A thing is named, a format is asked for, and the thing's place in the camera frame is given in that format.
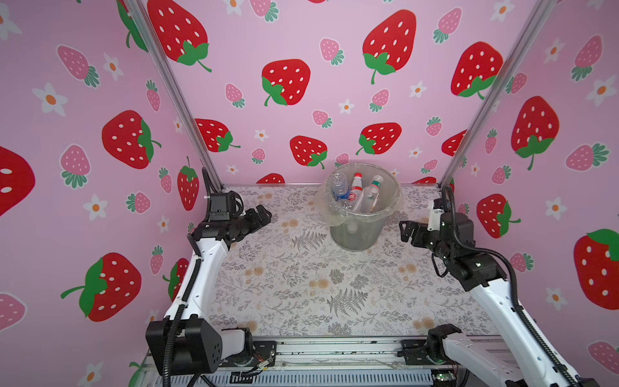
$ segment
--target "black cable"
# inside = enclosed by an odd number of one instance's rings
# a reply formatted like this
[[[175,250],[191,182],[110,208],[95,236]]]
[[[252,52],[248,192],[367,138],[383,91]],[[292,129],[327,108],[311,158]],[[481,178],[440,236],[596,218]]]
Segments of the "black cable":
[[[512,303],[512,305],[514,307],[514,310],[515,310],[516,314],[518,315],[518,317],[520,317],[520,320],[522,321],[524,326],[527,327],[527,330],[531,333],[531,336],[533,336],[535,341],[537,341],[539,346],[546,353],[546,356],[548,356],[550,361],[555,365],[555,368],[567,379],[567,381],[569,382],[569,385],[572,386],[572,387],[578,387],[579,383],[572,377],[572,375],[569,374],[567,368],[555,356],[555,354],[552,352],[552,350],[550,349],[548,344],[541,337],[541,335],[537,332],[537,330],[533,326],[533,324],[531,324],[531,322],[529,321],[528,317],[524,314],[524,309],[523,309],[522,306],[520,306],[519,301],[518,301],[518,284],[517,284],[517,279],[516,279],[516,272],[514,271],[514,268],[511,265],[511,262],[509,262],[509,260],[507,260],[507,258],[505,258],[503,255],[501,255],[500,253],[497,253],[494,250],[490,250],[490,249],[487,249],[487,248],[477,248],[477,247],[467,246],[467,245],[463,244],[460,241],[460,239],[458,239],[457,224],[456,224],[456,212],[454,211],[455,204],[456,204],[456,202],[454,200],[454,191],[451,189],[451,187],[449,185],[445,185],[445,186],[443,186],[443,188],[441,190],[441,196],[442,197],[444,197],[444,192],[445,191],[447,191],[447,194],[449,196],[449,205],[450,205],[450,208],[451,208],[451,224],[452,224],[451,235],[452,235],[454,241],[456,242],[456,244],[458,246],[463,247],[463,248],[465,248],[467,250],[470,250],[470,251],[475,251],[475,252],[478,252],[478,253],[486,253],[486,254],[493,255],[493,256],[497,257],[498,259],[500,259],[501,262],[503,262],[503,264],[505,265],[505,267],[507,268],[507,270],[509,272],[509,288],[510,288],[509,290],[510,290],[510,293],[511,293],[511,303]]]

